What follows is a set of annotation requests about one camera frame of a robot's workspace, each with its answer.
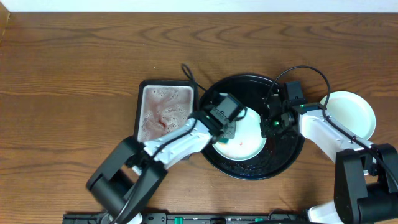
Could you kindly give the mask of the mint green plate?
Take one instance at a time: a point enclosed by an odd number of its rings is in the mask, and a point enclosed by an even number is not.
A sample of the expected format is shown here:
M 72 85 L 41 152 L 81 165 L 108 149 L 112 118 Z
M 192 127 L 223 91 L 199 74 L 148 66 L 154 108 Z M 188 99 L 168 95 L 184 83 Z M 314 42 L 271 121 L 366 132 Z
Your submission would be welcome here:
M 376 128 L 376 116 L 370 104 L 361 96 L 336 91 L 330 94 L 327 111 L 355 135 L 370 139 Z
M 245 161 L 261 152 L 267 138 L 261 135 L 260 115 L 248 108 L 247 112 L 240 112 L 244 118 L 236 122 L 234 138 L 226 143 L 217 142 L 213 145 L 215 151 L 226 159 L 232 161 Z

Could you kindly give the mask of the green and yellow sponge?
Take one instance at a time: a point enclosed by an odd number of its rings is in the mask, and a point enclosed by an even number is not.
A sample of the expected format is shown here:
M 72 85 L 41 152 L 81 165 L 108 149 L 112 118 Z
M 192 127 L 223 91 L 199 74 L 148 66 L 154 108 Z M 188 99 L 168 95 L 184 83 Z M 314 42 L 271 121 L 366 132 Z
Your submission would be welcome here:
M 220 138 L 220 139 L 218 140 L 218 143 L 220 143 L 220 144 L 227 144 L 228 141 L 229 141 L 228 138 Z

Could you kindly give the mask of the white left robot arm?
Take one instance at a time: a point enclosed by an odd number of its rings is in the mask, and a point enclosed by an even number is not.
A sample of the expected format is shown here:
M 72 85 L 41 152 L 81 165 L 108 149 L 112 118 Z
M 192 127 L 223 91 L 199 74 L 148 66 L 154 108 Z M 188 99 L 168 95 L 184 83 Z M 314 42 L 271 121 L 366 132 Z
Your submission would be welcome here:
M 217 142 L 240 112 L 226 116 L 216 109 L 194 112 L 181 127 L 157 139 L 123 139 L 88 179 L 86 188 L 113 223 L 129 223 L 144 209 L 168 169 L 184 157 Z

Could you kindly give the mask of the round black tray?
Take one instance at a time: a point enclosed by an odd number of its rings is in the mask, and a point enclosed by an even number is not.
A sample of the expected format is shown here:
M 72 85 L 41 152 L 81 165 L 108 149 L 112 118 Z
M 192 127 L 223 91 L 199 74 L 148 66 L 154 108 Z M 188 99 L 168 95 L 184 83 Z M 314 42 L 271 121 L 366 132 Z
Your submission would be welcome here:
M 200 98 L 199 105 L 207 105 L 213 92 L 230 93 L 242 104 L 259 115 L 268 116 L 269 109 L 263 100 L 273 80 L 255 73 L 241 73 L 224 78 L 211 87 Z M 207 145 L 201 153 L 220 172 L 243 180 L 262 180 L 285 171 L 298 157 L 305 142 L 295 131 L 287 131 L 267 138 L 259 154 L 245 161 L 233 161 L 219 154 L 214 146 Z

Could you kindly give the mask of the black rectangular water tray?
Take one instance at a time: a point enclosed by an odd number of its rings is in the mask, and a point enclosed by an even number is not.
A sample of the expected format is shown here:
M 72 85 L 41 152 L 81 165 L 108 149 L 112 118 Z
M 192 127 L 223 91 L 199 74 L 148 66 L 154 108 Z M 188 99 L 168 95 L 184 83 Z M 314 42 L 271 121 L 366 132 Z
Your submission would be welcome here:
M 134 137 L 144 142 L 181 128 L 193 112 L 193 85 L 187 80 L 144 80 L 139 85 Z

